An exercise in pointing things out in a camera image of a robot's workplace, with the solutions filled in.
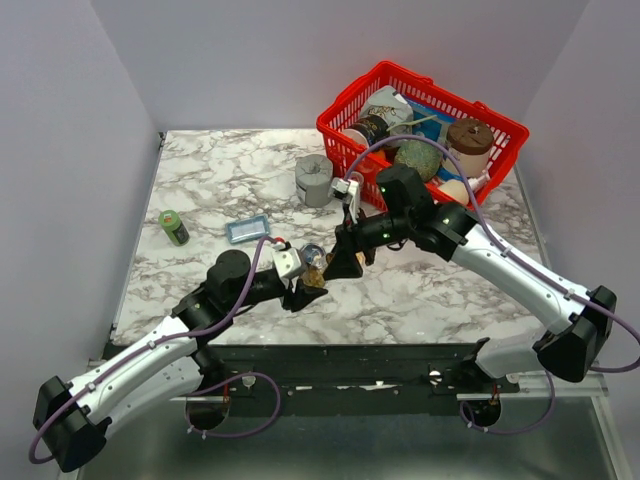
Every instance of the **small brown object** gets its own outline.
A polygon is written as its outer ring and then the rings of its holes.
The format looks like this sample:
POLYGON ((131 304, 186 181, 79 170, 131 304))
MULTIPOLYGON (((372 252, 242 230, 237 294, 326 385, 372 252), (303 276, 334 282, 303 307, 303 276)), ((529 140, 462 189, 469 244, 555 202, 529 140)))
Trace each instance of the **small brown object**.
MULTIPOLYGON (((334 256, 335 256, 335 254, 334 254, 334 253, 327 253, 327 255, 325 256, 325 259, 327 260, 327 267, 328 267, 328 266, 329 266, 329 264, 331 263, 331 260, 333 260, 333 257, 334 257, 334 256)), ((364 253, 362 253, 362 252, 358 252, 358 253, 356 253, 356 258, 358 259, 358 262, 360 262, 360 265, 362 265, 362 266, 364 267, 364 264, 365 264, 365 261, 366 261, 366 258, 365 258, 365 256, 364 256, 364 253)), ((323 274, 323 273, 324 273, 324 271, 327 269, 327 267, 323 268, 323 269, 322 269, 322 271, 321 271, 320 273, 321 273, 321 274, 323 274)), ((304 279, 304 275, 305 275, 305 274, 303 274, 303 276, 302 276, 302 281, 303 281, 305 284, 307 284, 307 283, 306 283, 306 281, 305 281, 305 279, 304 279)))
POLYGON ((323 288, 325 281, 322 272, 310 265, 306 272, 302 274, 302 282, 308 287, 323 288))
POLYGON ((475 118, 456 120, 447 130, 451 147, 465 155, 482 155, 493 146, 493 133, 489 126, 475 118))

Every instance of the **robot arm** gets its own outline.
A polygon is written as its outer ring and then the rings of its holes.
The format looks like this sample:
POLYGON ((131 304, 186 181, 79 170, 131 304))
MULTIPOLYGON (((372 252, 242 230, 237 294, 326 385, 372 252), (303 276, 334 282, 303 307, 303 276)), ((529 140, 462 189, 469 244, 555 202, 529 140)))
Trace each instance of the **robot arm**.
MULTIPOLYGON (((598 287, 588 291, 560 278, 491 230, 501 243, 502 248, 498 248, 473 212, 457 203, 435 204, 411 168, 387 168, 378 174, 377 183, 388 211, 369 218, 361 213, 357 223, 344 222, 336 228, 336 245, 325 280, 360 277, 363 271, 356 253, 363 252, 370 265, 377 247, 411 240, 421 250, 486 278, 530 310, 542 324, 542 328, 523 335, 478 341, 473 358, 461 365, 467 370, 464 374, 499 378, 544 368, 567 381, 580 382, 584 378, 609 336, 611 320, 549 287, 508 253, 515 254, 531 269, 555 278, 581 298, 613 311, 616 297, 610 290, 598 287)), ((350 202, 354 197, 357 195, 344 198, 350 202)))
MULTIPOLYGON (((299 277, 306 263, 295 248, 285 243, 275 248, 273 267, 254 275, 244 305, 279 298, 284 309, 297 312, 327 293, 303 284, 299 277)), ((233 323, 221 322, 240 297, 250 270, 245 253, 224 252, 207 280, 144 338, 68 383, 53 377, 40 387, 33 424, 37 429, 51 424, 42 438, 62 471, 87 463, 108 437, 142 411, 225 378, 222 362, 206 345, 233 323), (105 377, 107 371, 113 373, 105 377)))

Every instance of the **brown cylindrical container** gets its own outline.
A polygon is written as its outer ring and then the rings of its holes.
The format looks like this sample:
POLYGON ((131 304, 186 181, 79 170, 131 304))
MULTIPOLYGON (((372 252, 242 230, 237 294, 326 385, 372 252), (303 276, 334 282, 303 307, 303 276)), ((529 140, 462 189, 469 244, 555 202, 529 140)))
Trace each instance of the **brown cylindrical container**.
MULTIPOLYGON (((456 120, 447 130, 447 147, 460 162, 467 177, 479 177, 487 168, 489 153, 493 146, 493 133, 489 126, 475 118, 456 120)), ((455 174, 460 173, 450 160, 445 160, 444 168, 455 174)))

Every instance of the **gray cylindrical object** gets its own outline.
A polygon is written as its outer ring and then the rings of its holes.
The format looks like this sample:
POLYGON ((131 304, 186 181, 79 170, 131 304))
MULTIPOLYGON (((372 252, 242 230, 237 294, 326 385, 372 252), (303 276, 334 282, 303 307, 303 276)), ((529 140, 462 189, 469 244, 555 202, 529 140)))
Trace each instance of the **gray cylindrical object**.
POLYGON ((300 157, 296 163, 296 193, 309 207, 324 207, 331 198, 329 187, 333 177, 333 164, 324 155, 300 157))

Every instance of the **round green object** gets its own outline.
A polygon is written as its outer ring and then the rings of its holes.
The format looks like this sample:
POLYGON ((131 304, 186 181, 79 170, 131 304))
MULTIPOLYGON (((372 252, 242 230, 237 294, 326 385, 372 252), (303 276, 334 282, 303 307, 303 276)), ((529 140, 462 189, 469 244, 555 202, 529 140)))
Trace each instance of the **round green object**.
POLYGON ((189 241, 189 232, 180 215, 173 210, 165 210, 158 217, 158 223, 174 245, 182 246, 189 241))
POLYGON ((407 140, 396 153, 395 163, 402 163, 414 168, 423 182, 436 176, 442 163, 442 152, 436 147, 417 140, 407 140))

